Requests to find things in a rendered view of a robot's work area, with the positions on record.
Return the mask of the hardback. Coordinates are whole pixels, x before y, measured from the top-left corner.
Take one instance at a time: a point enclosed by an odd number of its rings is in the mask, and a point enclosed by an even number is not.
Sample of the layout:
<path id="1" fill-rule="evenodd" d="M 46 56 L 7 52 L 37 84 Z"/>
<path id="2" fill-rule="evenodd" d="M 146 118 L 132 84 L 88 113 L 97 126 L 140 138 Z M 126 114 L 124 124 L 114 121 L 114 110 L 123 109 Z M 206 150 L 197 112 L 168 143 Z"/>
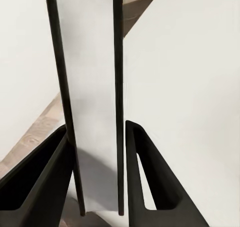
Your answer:
<path id="1" fill-rule="evenodd" d="M 81 217 L 124 216 L 123 0 L 46 0 Z"/>

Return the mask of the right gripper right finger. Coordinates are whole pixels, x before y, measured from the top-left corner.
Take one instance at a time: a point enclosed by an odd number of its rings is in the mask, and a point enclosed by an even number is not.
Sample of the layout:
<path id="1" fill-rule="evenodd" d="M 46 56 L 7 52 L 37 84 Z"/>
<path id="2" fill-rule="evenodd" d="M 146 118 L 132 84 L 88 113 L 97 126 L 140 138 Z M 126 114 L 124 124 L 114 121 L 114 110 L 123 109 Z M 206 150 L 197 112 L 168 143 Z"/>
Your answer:
<path id="1" fill-rule="evenodd" d="M 144 128 L 125 121 L 129 227 L 210 227 Z M 138 158 L 156 210 L 145 207 Z"/>

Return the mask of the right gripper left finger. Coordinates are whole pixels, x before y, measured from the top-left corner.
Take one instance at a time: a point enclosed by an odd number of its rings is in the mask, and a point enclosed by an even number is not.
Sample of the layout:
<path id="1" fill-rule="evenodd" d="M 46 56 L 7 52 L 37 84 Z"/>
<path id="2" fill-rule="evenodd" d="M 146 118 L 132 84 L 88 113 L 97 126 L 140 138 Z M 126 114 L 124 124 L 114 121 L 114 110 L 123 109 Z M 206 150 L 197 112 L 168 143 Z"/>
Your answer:
<path id="1" fill-rule="evenodd" d="M 64 124 L 0 179 L 0 227 L 59 227 L 72 172 Z"/>

